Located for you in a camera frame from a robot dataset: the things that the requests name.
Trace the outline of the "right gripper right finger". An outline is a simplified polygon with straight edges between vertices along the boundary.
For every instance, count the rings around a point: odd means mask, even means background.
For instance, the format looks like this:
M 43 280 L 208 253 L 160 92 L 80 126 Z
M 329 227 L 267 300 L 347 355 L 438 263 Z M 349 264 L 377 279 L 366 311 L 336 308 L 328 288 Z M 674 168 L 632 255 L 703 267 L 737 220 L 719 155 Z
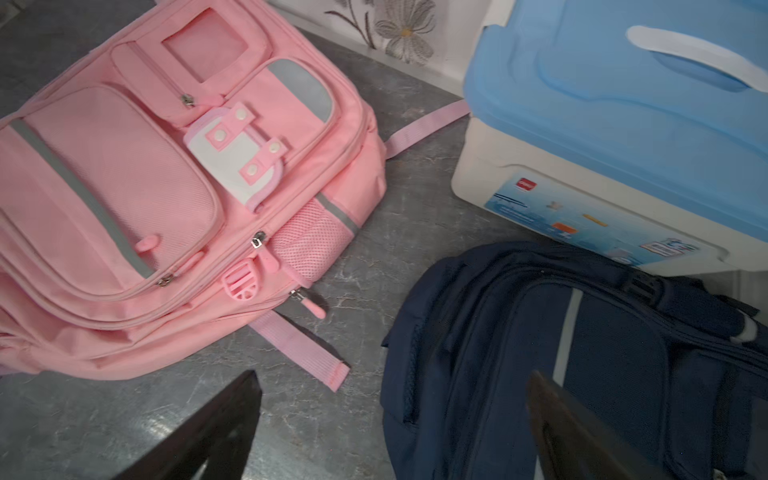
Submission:
M 536 479 L 667 479 L 551 378 L 535 370 L 526 384 Z

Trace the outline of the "navy blue backpack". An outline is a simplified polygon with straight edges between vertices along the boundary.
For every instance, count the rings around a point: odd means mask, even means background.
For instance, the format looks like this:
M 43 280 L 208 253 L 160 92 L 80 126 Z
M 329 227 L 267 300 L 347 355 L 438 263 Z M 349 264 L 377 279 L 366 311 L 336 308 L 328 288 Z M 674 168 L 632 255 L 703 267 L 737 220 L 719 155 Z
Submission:
M 440 260 L 384 339 L 380 402 L 399 479 L 536 479 L 539 371 L 679 479 L 767 475 L 767 328 L 690 277 L 566 245 Z

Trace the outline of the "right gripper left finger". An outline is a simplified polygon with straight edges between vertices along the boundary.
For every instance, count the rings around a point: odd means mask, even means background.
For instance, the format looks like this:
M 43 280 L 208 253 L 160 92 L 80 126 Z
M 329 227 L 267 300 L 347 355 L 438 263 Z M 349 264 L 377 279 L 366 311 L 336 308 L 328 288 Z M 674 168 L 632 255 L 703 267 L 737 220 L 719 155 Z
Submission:
M 261 413 L 257 374 L 246 370 L 118 479 L 241 479 Z

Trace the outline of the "pink backpack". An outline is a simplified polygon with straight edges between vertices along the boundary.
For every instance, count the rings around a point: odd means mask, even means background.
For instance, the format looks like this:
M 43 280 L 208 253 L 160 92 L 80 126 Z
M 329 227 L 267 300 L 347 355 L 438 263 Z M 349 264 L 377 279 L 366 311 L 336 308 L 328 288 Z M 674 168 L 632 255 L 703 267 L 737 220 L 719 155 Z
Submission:
M 351 81 L 263 1 L 164 1 L 1 121 L 1 372 L 125 380 L 251 327 L 332 390 L 348 366 L 277 313 L 386 191 Z

